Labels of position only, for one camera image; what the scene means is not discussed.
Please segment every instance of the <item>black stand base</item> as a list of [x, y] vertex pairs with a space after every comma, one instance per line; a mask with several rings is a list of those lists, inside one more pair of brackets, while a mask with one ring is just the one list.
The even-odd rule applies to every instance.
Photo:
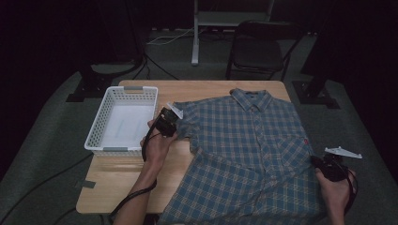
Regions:
[[307, 88], [310, 84], [309, 82], [294, 81], [292, 84], [298, 94], [298, 99], [301, 104], [326, 105], [328, 109], [340, 109], [336, 99], [330, 97], [325, 87], [317, 97], [311, 97], [307, 92]]
[[103, 98], [106, 89], [111, 84], [112, 79], [98, 78], [96, 85], [86, 85], [84, 79], [81, 79], [74, 93], [69, 94], [66, 102], [83, 102], [85, 98]]

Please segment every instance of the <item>white plastic basket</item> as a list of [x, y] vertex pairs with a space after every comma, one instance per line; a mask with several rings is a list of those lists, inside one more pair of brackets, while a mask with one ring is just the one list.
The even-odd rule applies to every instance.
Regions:
[[157, 106], [157, 87], [108, 87], [84, 148], [99, 157], [140, 157]]

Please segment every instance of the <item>basket handle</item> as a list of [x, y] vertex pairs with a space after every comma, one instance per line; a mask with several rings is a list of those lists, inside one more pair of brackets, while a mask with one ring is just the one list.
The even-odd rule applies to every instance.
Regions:
[[104, 152], [129, 152], [128, 147], [103, 147]]
[[125, 91], [142, 91], [144, 90], [143, 86], [124, 86]]

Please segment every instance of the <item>gray carpet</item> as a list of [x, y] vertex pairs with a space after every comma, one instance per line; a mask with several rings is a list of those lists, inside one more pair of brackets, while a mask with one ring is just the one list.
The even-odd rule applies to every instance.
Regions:
[[[181, 34], [180, 31], [152, 32], [152, 37]], [[228, 40], [212, 40], [216, 36], [202, 35], [199, 66], [191, 66], [192, 38], [182, 38], [166, 45], [147, 45], [146, 53], [164, 69], [180, 80], [224, 80], [230, 48]], [[356, 171], [360, 192], [349, 213], [346, 224], [398, 224], [398, 187], [377, 153], [364, 125], [351, 104], [344, 87], [327, 82], [326, 87], [336, 98], [340, 110], [324, 105], [301, 105], [292, 81], [309, 81], [312, 77], [300, 74], [300, 69], [314, 44], [315, 37], [305, 37], [294, 52], [284, 81], [292, 102], [296, 105], [302, 124], [314, 151], [321, 156], [325, 147], [343, 148], [361, 153], [363, 159], [346, 158], [345, 163]], [[95, 66], [100, 72], [114, 72], [129, 66]], [[148, 63], [137, 79], [172, 80], [173, 78]], [[113, 85], [131, 79], [137, 71], [114, 79]], [[245, 77], [262, 80], [263, 77]], [[100, 98], [87, 98], [81, 103], [68, 103], [80, 80], [71, 76], [43, 107], [36, 124], [0, 184], [0, 218], [36, 185], [62, 172], [90, 153], [84, 141], [94, 120]], [[57, 175], [54, 179], [30, 192], [11, 212], [4, 224], [53, 224], [73, 209], [80, 194], [76, 183], [87, 173], [90, 158]], [[98, 215], [80, 215], [70, 211], [57, 224], [101, 224]], [[324, 219], [319, 224], [327, 224]]]

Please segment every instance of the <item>person's arm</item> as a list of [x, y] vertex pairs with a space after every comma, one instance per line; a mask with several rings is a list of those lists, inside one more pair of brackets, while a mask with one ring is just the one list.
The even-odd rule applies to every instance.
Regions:
[[[153, 121], [149, 121], [148, 125], [151, 127]], [[146, 147], [146, 162], [143, 169], [132, 187], [130, 193], [150, 187], [156, 180], [167, 153], [169, 152], [170, 144], [176, 139], [176, 134], [170, 138], [164, 138], [159, 134], [157, 129], [152, 132], [152, 138], [149, 140]], [[118, 211], [114, 224], [115, 225], [135, 225], [143, 224], [146, 214], [146, 207], [149, 201], [150, 192], [139, 195], [130, 201], [126, 202]]]
[[[317, 168], [315, 169], [315, 174], [321, 186], [322, 197], [328, 210], [330, 223], [332, 225], [344, 225], [344, 209], [350, 195], [348, 181], [331, 182]], [[349, 179], [351, 182], [354, 179], [351, 173], [349, 173]]]

